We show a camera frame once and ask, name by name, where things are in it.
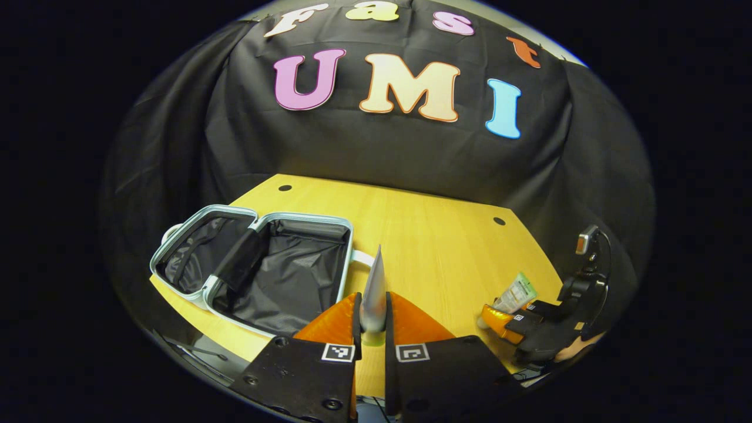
black cloth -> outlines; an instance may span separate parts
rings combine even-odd
[[[108,163],[102,210],[116,218],[102,222],[104,241],[147,263],[173,223],[203,205],[229,203],[276,173],[449,196],[513,210],[562,277],[581,264],[577,234],[598,224],[610,236],[614,263],[602,318],[586,336],[610,327],[647,265],[656,206],[640,135],[608,88],[589,69],[451,6],[398,0],[400,18],[380,22],[349,20],[350,2],[328,3],[271,38],[263,35],[279,16],[231,23],[154,81],[126,117]],[[468,17],[475,34],[437,30],[436,11]],[[534,48],[541,68],[523,62],[508,36]],[[312,56],[331,48],[347,51],[331,98],[308,111],[280,107],[274,63],[305,56],[296,88],[307,93],[317,80]],[[370,53],[400,56],[413,75],[434,61],[460,68],[458,121],[426,119],[418,107],[408,114],[399,106],[386,114],[359,110]],[[485,128],[493,113],[490,78],[522,91],[518,139]],[[114,271],[131,269],[114,263]]]

suitcase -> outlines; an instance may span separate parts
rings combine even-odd
[[[263,336],[293,336],[342,299],[353,250],[344,218],[210,205],[171,227],[151,272],[201,309]]]

hand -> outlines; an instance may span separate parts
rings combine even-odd
[[[598,340],[601,339],[603,335],[605,335],[605,332],[600,333],[599,335],[595,335],[587,341],[583,341],[582,336],[578,336],[578,338],[575,339],[575,341],[570,346],[564,348],[563,350],[559,351],[558,354],[556,354],[556,357],[553,358],[553,362],[558,363],[560,361],[569,360],[570,358],[577,355],[578,352],[582,351],[583,348],[587,347],[590,344],[598,342]]]

yellow tabletop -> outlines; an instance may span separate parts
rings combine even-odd
[[[280,191],[282,185],[291,190]],[[384,258],[387,291],[410,300],[455,336],[478,335],[511,372],[514,347],[476,320],[524,272],[538,299],[552,304],[561,280],[512,210],[474,202],[350,182],[275,175],[231,205],[272,212],[331,215],[354,226],[353,248]],[[505,224],[493,219],[501,218]],[[353,262],[344,295],[363,292],[368,267]],[[245,330],[179,297],[152,275],[152,284],[204,335],[252,361],[268,338]],[[356,393],[384,396],[384,346],[363,346],[356,362]]]

pink letter u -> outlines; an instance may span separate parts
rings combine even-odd
[[[337,73],[337,60],[345,55],[345,50],[335,48],[314,54],[319,61],[319,75],[316,89],[308,94],[301,94],[295,89],[298,65],[305,56],[292,56],[274,64],[277,69],[277,82],[274,95],[277,103],[287,110],[311,110],[324,104],[334,92],[334,76]]]

